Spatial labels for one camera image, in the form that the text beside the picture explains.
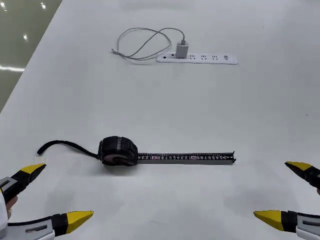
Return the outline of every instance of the white power strip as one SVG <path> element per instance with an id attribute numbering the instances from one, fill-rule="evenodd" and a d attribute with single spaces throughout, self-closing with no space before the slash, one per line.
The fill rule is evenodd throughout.
<path id="1" fill-rule="evenodd" d="M 156 57 L 159 63 L 191 63 L 191 64 L 238 64 L 231 54 L 188 53 L 186 58 L 176 58 L 174 52 L 166 52 Z"/>

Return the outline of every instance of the finger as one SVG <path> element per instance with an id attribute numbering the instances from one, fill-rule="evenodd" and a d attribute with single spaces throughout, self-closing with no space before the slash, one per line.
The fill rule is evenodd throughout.
<path id="1" fill-rule="evenodd" d="M 8 219 L 11 217 L 11 214 L 12 214 L 12 209 L 9 209 L 8 211 L 7 211 L 7 214 L 8 214 Z"/>
<path id="2" fill-rule="evenodd" d="M 12 198 L 10 201 L 8 201 L 8 203 L 6 204 L 6 210 L 8 211 L 9 209 L 11 209 L 13 207 L 13 205 L 18 201 L 18 197 L 15 196 L 14 198 Z"/>

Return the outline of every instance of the floor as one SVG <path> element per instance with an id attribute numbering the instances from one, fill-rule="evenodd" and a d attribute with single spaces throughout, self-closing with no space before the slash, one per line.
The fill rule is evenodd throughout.
<path id="1" fill-rule="evenodd" d="M 0 112 L 62 0 L 0 0 Z"/>

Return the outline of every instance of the tape measure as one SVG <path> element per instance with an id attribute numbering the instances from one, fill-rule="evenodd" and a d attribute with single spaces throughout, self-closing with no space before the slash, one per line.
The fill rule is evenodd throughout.
<path id="1" fill-rule="evenodd" d="M 98 153 L 92 153 L 70 141 L 54 140 L 39 148 L 37 153 L 43 154 L 50 146 L 64 144 L 73 147 L 91 157 L 99 159 L 108 166 L 134 166 L 137 164 L 188 164 L 188 165 L 231 165 L 235 152 L 211 153 L 139 153 L 137 146 L 128 138 L 109 136 L 103 139 Z"/>

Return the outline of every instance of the white table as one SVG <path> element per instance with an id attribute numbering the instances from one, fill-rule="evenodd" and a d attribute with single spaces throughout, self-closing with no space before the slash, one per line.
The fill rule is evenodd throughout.
<path id="1" fill-rule="evenodd" d="M 95 211 L 61 240 L 298 239 L 252 211 L 320 213 L 284 165 L 320 167 L 319 12 L 316 0 L 64 0 L 0 115 L 0 175 L 48 165 L 11 220 Z M 130 27 L 180 28 L 191 52 L 240 64 L 130 64 L 110 53 Z M 141 152 L 235 150 L 237 162 L 105 168 L 62 145 L 36 157 L 46 141 L 96 152 L 113 135 Z"/>

